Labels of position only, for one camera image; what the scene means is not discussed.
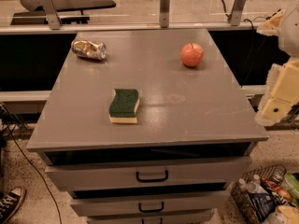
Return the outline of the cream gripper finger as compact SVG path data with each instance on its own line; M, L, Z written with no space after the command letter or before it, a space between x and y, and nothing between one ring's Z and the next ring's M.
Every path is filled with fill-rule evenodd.
M299 58L291 57L283 65L273 63L255 121L262 126L272 126L286 118L298 103Z
M259 25L257 28L257 33L266 36L278 36L279 25L284 12L284 9L279 10L270 19Z

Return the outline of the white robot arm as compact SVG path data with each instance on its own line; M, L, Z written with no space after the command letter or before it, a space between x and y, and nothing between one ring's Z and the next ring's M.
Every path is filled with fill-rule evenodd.
M278 48L290 56L283 65L272 64L255 116L258 124L272 126L286 118L299 103L299 0L291 1L262 23L257 33L276 35Z

